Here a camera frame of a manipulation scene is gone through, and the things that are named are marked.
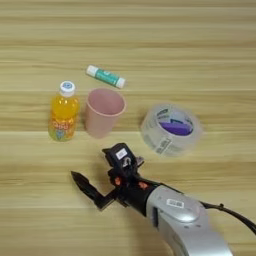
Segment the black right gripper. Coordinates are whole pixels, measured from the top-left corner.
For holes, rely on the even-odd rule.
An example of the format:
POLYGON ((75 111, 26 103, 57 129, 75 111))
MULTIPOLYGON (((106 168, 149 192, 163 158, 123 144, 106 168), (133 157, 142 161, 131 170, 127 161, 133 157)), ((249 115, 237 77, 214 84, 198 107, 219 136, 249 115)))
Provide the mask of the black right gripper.
POLYGON ((124 207, 130 206, 145 216, 147 199, 159 183, 144 179, 139 174, 138 169, 144 163, 142 157, 124 157, 118 160, 111 157, 109 151, 109 148, 102 149, 111 166, 108 171, 110 182, 114 186, 111 192, 106 196, 102 195, 85 176, 72 171, 74 182, 99 210, 104 210, 116 200, 124 207))

